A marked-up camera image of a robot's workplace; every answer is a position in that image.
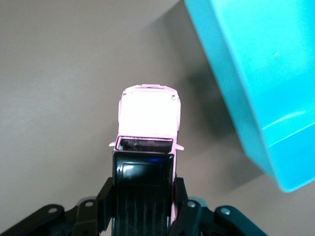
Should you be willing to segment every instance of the gray surface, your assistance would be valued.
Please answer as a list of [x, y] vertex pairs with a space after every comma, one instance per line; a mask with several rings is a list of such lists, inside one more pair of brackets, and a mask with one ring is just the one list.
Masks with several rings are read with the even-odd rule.
[[244, 156], [182, 1], [3, 0], [0, 82], [0, 232], [96, 195], [122, 91], [157, 83], [182, 100], [189, 195], [233, 205], [270, 235], [314, 235], [315, 185], [282, 193]]

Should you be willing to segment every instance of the toy car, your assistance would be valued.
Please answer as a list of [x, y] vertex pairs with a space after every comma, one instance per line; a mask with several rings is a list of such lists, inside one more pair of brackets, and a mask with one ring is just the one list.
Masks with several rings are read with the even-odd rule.
[[184, 150], [177, 144], [180, 111], [178, 93], [170, 87], [136, 85], [123, 92], [118, 136], [109, 145], [117, 195], [114, 235], [165, 235], [175, 220], [176, 152]]

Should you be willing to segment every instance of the blue container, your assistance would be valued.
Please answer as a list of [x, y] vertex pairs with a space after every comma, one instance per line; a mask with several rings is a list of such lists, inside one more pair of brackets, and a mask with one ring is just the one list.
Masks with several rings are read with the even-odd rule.
[[246, 155], [290, 192], [315, 179], [313, 0], [185, 0]]

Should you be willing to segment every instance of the car windshield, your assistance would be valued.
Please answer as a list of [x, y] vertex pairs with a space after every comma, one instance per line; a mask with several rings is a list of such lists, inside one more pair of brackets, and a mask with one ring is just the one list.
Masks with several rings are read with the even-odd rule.
[[172, 143], [172, 140], [121, 139], [117, 149], [169, 153], [172, 150]]

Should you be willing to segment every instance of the turquoise box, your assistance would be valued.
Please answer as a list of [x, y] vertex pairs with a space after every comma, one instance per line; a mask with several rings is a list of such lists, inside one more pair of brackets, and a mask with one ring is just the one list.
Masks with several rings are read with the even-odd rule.
[[284, 192], [315, 179], [315, 2], [185, 0], [246, 155]]

